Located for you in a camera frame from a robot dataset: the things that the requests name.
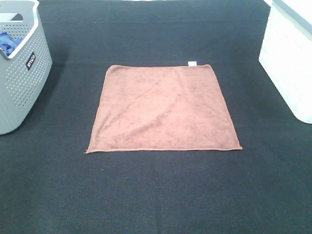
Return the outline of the brown microfiber towel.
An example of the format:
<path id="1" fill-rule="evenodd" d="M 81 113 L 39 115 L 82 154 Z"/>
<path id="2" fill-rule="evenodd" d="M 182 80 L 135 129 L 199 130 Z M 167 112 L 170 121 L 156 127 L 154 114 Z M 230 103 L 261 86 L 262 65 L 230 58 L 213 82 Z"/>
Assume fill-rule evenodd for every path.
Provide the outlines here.
<path id="1" fill-rule="evenodd" d="M 108 68 L 88 153 L 240 149 L 210 65 Z"/>

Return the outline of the black table mat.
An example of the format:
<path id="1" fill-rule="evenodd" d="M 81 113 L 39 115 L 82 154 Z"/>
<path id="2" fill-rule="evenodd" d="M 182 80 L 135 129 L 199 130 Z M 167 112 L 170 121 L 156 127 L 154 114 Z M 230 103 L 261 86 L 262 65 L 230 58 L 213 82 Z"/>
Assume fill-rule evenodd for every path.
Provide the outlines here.
<path id="1" fill-rule="evenodd" d="M 3 234 L 309 234 L 312 127 L 258 61 L 262 0 L 42 0 L 53 65 L 0 138 Z M 113 64 L 210 64 L 241 151 L 87 154 Z"/>

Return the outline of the grey perforated laundry basket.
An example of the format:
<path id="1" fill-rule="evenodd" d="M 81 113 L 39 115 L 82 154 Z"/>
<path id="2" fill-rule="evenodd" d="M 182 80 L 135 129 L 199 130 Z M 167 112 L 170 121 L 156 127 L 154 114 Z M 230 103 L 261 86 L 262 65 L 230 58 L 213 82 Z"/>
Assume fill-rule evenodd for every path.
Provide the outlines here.
<path id="1" fill-rule="evenodd" d="M 7 55 L 0 52 L 0 133 L 16 130 L 24 121 L 49 76 L 52 59 L 41 24 L 37 0 L 2 0 L 0 14 L 19 14 L 21 20 L 1 19 L 0 31 L 20 44 Z"/>

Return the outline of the white plastic basket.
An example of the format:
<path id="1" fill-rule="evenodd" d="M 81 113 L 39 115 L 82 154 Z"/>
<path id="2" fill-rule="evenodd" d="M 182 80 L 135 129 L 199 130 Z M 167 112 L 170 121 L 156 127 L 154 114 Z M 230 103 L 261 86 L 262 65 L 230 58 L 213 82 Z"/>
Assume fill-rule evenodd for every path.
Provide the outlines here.
<path id="1" fill-rule="evenodd" d="M 312 122 L 312 2 L 273 0 L 259 62 L 301 122 Z"/>

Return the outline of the blue cloth in basket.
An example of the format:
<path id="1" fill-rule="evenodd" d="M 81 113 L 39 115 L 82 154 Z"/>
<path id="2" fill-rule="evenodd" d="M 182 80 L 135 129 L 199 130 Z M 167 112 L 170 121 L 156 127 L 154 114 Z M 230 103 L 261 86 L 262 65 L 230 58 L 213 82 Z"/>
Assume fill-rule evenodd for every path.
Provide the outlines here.
<path id="1" fill-rule="evenodd" d="M 0 49 L 8 57 L 18 47 L 22 40 L 22 38 L 12 39 L 12 37 L 7 32 L 3 32 L 0 34 Z"/>

